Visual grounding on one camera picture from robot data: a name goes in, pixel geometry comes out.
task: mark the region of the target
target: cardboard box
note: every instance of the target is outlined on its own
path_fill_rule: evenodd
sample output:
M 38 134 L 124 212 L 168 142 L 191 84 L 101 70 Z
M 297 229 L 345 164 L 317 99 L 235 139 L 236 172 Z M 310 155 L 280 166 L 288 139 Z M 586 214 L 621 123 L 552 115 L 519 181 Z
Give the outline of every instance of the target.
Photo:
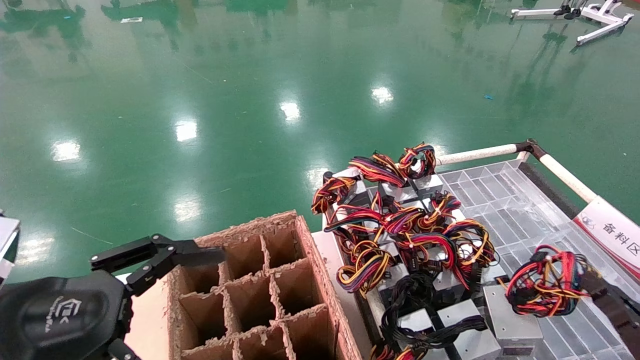
M 303 217 L 257 218 L 196 243 L 224 247 L 227 260 L 167 277 L 170 360 L 360 359 Z

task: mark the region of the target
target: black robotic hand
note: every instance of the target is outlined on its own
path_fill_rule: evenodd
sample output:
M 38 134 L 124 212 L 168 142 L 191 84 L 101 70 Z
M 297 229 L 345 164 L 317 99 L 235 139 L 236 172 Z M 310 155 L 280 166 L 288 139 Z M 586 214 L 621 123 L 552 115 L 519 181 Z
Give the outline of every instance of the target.
M 126 284 L 111 275 L 148 259 Z M 0 360 L 136 360 L 123 342 L 133 317 L 131 297 L 177 265 L 223 260 L 220 248 L 155 234 L 92 257 L 89 275 L 6 285 L 0 290 Z

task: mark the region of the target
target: red and white sign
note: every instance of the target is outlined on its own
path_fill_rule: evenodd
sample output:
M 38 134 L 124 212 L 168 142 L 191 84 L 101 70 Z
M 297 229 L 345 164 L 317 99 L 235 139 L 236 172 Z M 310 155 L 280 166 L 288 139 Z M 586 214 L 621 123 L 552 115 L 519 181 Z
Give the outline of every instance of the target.
M 640 227 L 635 222 L 599 196 L 573 221 L 640 279 Z

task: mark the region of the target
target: grid tray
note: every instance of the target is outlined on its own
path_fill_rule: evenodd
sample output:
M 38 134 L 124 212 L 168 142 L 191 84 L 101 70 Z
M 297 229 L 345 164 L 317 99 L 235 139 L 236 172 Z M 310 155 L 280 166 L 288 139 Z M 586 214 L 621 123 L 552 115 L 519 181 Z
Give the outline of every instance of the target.
M 640 287 L 569 219 L 522 171 L 520 160 L 440 174 L 444 190 L 462 202 L 462 212 L 485 225 L 503 269 L 511 276 L 536 246 L 551 244 L 584 254 L 606 280 L 632 298 Z M 537 360 L 632 360 L 606 316 L 580 301 L 568 316 L 539 319 L 545 346 Z

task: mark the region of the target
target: white stand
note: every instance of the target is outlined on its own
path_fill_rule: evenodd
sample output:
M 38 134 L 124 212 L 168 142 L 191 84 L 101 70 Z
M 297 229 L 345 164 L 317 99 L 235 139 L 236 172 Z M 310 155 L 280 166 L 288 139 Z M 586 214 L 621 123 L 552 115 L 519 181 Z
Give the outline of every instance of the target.
M 621 28 L 624 25 L 627 25 L 631 18 L 634 16 L 632 13 L 626 14 L 623 18 L 619 18 L 613 15 L 613 10 L 620 6 L 621 0 L 607 0 L 604 5 L 600 4 L 590 4 L 582 9 L 582 13 L 580 16 L 584 17 L 587 20 L 596 20 L 601 22 L 602 24 L 606 24 L 605 27 L 600 28 L 592 33 L 588 33 L 587 35 L 582 35 L 578 37 L 575 42 L 576 46 L 580 46 L 587 41 L 593 40 L 597 37 L 600 37 L 606 33 L 610 33 L 615 29 Z M 517 17 L 525 17 L 525 16 L 535 16 L 535 15 L 553 15 L 558 9 L 542 9 L 542 10 L 519 10 L 513 9 L 511 11 L 511 19 L 515 19 Z

